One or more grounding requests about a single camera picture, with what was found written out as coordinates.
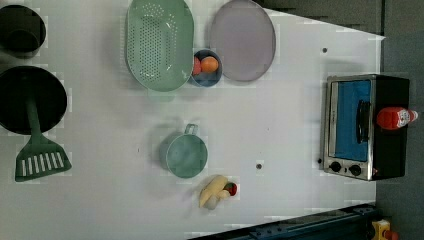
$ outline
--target gray floor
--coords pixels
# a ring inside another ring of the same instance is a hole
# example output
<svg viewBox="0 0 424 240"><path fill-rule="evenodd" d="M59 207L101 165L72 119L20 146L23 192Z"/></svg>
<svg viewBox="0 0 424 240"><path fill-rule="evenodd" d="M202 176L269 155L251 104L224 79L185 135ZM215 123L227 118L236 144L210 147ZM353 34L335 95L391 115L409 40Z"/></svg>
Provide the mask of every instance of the gray floor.
<svg viewBox="0 0 424 240"><path fill-rule="evenodd" d="M411 80L410 108L424 117L424 1L386 2L384 71ZM378 208L402 239L423 239L424 119L408 131L406 176L377 182Z"/></svg>
<svg viewBox="0 0 424 240"><path fill-rule="evenodd" d="M410 108L421 112L422 119L409 127L405 177L377 182L376 205L401 239L424 239L424 1L385 0L385 11L383 0L255 1L266 8L387 37L382 70L411 80Z"/></svg>

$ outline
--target pan handle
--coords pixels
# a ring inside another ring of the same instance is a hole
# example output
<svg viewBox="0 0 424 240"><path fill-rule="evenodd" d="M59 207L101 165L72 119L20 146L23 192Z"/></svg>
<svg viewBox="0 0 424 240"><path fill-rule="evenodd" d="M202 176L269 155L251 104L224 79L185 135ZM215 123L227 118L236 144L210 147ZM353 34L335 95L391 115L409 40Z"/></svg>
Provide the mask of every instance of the pan handle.
<svg viewBox="0 0 424 240"><path fill-rule="evenodd" d="M187 127L186 127L185 134L196 135L197 128L198 128L198 126L196 124L188 124Z"/></svg>

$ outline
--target spatula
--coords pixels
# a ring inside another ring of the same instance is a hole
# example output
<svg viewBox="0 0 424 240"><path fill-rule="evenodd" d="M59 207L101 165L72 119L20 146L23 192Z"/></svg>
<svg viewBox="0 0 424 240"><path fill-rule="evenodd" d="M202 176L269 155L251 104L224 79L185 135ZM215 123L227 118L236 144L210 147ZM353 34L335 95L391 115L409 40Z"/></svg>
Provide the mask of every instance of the spatula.
<svg viewBox="0 0 424 240"><path fill-rule="evenodd" d="M28 97L26 108L31 138L16 157L15 181L29 181L69 170L72 165L63 148L41 132L33 96Z"/></svg>

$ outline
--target black pot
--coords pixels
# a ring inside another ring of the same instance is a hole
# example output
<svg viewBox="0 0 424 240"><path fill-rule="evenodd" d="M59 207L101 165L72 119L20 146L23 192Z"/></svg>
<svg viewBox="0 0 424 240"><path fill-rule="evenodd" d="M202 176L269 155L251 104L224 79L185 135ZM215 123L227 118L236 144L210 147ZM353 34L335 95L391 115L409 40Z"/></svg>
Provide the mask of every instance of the black pot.
<svg viewBox="0 0 424 240"><path fill-rule="evenodd" d="M0 74L0 125L23 135L31 134L26 101L35 99L42 132L56 126L65 115L68 98L62 83L47 70L21 66Z"/></svg>
<svg viewBox="0 0 424 240"><path fill-rule="evenodd" d="M20 5L0 9L0 49L18 58L30 58L45 38L46 26L36 12Z"/></svg>

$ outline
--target green strainer basket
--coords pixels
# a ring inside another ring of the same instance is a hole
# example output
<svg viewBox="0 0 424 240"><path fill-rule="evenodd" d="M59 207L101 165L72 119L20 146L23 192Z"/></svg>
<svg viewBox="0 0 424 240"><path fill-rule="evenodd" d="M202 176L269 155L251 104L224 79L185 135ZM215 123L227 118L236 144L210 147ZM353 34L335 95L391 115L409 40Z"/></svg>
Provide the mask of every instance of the green strainer basket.
<svg viewBox="0 0 424 240"><path fill-rule="evenodd" d="M158 92L178 89L193 70L194 22L184 0L134 0L128 9L127 63Z"/></svg>

